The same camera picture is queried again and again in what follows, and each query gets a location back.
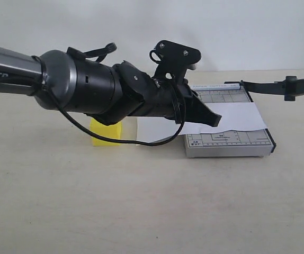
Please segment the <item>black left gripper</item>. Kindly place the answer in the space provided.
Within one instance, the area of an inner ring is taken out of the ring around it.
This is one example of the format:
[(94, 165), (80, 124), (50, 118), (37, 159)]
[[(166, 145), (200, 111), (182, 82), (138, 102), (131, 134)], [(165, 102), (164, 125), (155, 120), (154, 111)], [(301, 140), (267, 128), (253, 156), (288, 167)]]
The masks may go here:
[(209, 109), (185, 78), (187, 65), (160, 63), (153, 76), (128, 61), (115, 64), (116, 82), (109, 103), (100, 112), (87, 113), (104, 125), (114, 125), (127, 116), (164, 117), (177, 124), (191, 122), (217, 127), (222, 116)]

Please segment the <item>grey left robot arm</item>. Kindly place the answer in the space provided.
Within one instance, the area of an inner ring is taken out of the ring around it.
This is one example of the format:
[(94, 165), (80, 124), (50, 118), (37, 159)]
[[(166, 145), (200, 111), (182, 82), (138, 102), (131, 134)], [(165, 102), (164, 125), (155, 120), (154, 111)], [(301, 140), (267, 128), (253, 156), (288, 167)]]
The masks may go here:
[(116, 48), (109, 43), (86, 52), (70, 47), (28, 56), (0, 47), (0, 93), (32, 96), (47, 110), (61, 107), (104, 125), (131, 116), (219, 124), (221, 115), (199, 99), (185, 78), (201, 59), (198, 49), (159, 41), (149, 54), (157, 64), (150, 76), (128, 61), (104, 65)]

